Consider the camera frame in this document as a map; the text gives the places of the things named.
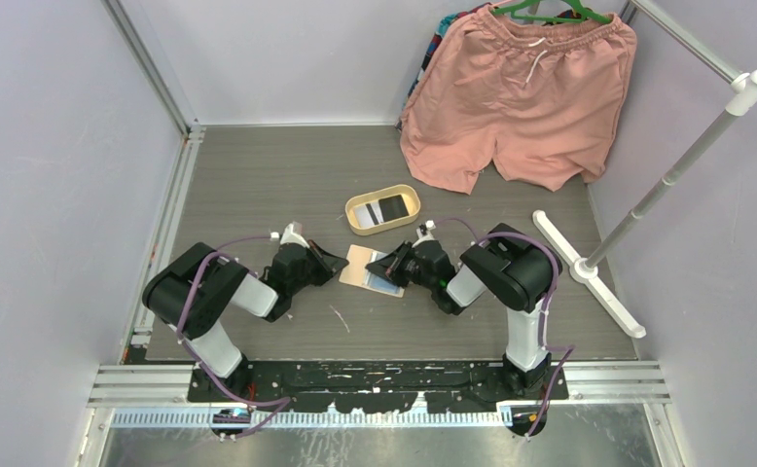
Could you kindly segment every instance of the yellow tray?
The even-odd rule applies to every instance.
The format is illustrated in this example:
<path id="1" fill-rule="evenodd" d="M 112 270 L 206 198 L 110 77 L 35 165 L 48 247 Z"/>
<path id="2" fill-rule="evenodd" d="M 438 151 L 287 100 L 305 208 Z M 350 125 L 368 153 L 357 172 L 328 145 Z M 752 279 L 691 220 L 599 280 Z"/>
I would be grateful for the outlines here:
<path id="1" fill-rule="evenodd" d="M 407 212 L 410 213 L 409 216 L 393 219 L 392 221 L 384 222 L 384 223 L 378 224 L 377 226 L 372 226 L 368 228 L 359 227 L 358 221 L 356 220 L 356 216 L 355 216 L 356 207 L 370 203 L 370 202 L 378 201 L 379 199 L 395 197 L 396 195 L 401 195 L 402 200 L 404 201 L 405 206 L 407 207 Z M 415 221 L 415 218 L 418 217 L 418 211 L 420 210 L 421 210 L 421 201 L 418 199 L 418 195 L 416 194 L 413 187 L 410 187 L 408 185 L 396 185 L 394 187 L 384 188 L 376 192 L 359 195 L 357 197 L 351 198 L 344 205 L 344 212 L 347 215 L 347 222 L 349 223 L 350 228 L 357 235 L 378 234 L 379 232 L 384 232 L 390 229 L 394 229 L 396 227 L 407 225 Z"/>

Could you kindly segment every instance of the clothes hanger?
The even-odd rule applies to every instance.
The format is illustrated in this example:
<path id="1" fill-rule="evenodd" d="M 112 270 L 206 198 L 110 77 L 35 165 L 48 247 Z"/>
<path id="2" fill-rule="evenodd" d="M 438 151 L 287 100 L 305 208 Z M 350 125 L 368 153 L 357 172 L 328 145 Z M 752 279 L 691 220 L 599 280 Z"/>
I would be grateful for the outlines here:
<path id="1" fill-rule="evenodd" d="M 499 2 L 493 5 L 493 14 L 494 15 L 504 15 L 506 13 L 510 13 L 511 18 L 514 19 L 534 19 L 534 20 L 540 20 L 540 21 L 549 21 L 549 22 L 582 22 L 583 20 L 589 18 L 596 20 L 598 22 L 601 22 L 602 24 L 607 24 L 611 21 L 610 18 L 600 15 L 599 13 L 592 12 L 591 10 L 588 10 L 585 8 L 585 6 L 582 5 L 582 2 L 579 0 L 562 0 L 564 3 L 566 3 L 568 6 L 570 6 L 570 9 L 574 12 L 578 13 L 582 18 L 548 18 L 548 17 L 529 17 L 529 16 L 522 16 L 522 15 L 515 15 L 515 12 L 519 10 L 523 10 L 531 5 L 535 5 L 542 0 L 525 0 L 517 5 L 512 5 L 510 7 L 500 7 L 500 5 L 504 5 L 506 3 L 510 2 Z"/>

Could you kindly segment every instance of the pink shorts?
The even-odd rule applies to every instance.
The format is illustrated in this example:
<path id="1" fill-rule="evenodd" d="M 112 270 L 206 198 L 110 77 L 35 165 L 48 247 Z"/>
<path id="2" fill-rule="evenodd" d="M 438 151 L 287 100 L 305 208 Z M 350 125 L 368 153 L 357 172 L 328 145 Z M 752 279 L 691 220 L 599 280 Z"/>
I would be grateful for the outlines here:
<path id="1" fill-rule="evenodd" d="M 454 23 L 402 113 L 413 177 L 470 194 L 491 160 L 506 180 L 553 191 L 601 176 L 636 51 L 609 17 L 519 25 L 488 7 Z"/>

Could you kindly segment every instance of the drawstring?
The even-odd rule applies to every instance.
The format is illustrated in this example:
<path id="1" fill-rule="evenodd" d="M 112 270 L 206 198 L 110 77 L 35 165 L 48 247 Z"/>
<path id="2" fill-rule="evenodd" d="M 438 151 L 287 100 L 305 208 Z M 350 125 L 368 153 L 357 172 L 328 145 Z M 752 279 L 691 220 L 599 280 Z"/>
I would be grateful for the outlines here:
<path id="1" fill-rule="evenodd" d="M 530 73 L 527 74 L 527 79 L 524 80 L 524 83 L 530 83 L 530 77 L 533 76 L 533 71 L 536 70 L 536 65 L 539 64 L 539 58 L 542 57 L 542 55 L 546 54 L 548 51 L 542 51 L 539 53 L 539 55 L 536 56 L 536 58 L 533 60 L 533 66 L 530 67 Z"/>
<path id="2" fill-rule="evenodd" d="M 538 41 L 536 41 L 536 42 L 534 42 L 532 44 L 527 44 L 527 46 L 528 47 L 536 47 L 539 44 L 545 42 L 546 39 L 547 39 L 547 37 L 543 37 L 543 38 L 539 39 Z M 546 54 L 547 52 L 548 52 L 547 50 L 542 51 L 542 52 L 539 53 L 539 55 L 536 56 L 536 58 L 533 59 L 533 66 L 530 67 L 530 73 L 527 74 L 527 79 L 524 80 L 525 84 L 530 83 L 530 77 L 532 77 L 533 76 L 533 72 L 536 71 L 536 65 L 539 64 L 539 58 L 541 58 L 542 55 Z"/>

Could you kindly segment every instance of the clothing rack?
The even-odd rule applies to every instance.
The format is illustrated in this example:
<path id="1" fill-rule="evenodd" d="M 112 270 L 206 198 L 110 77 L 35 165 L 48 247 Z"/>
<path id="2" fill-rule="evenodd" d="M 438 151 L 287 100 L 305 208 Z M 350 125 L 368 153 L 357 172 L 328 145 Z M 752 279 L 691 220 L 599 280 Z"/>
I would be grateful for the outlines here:
<path id="1" fill-rule="evenodd" d="M 619 326 L 632 338 L 643 338 L 646 334 L 613 292 L 599 278 L 597 265 L 613 250 L 631 229 L 651 210 L 665 193 L 676 185 L 679 177 L 687 171 L 711 145 L 739 117 L 757 102 L 757 70 L 743 73 L 723 59 L 711 48 L 703 44 L 690 31 L 682 27 L 668 13 L 650 0 L 630 0 L 623 7 L 620 18 L 630 23 L 637 13 L 643 13 L 659 25 L 673 39 L 686 48 L 702 63 L 724 79 L 734 91 L 734 97 L 725 106 L 719 117 L 697 138 L 694 144 L 679 158 L 660 181 L 645 195 L 639 203 L 628 212 L 625 218 L 602 241 L 590 257 L 582 257 L 562 233 L 548 219 L 544 211 L 533 213 L 533 222 L 548 241 L 557 249 L 568 263 L 574 280 L 585 284 L 596 299 L 604 306 Z"/>

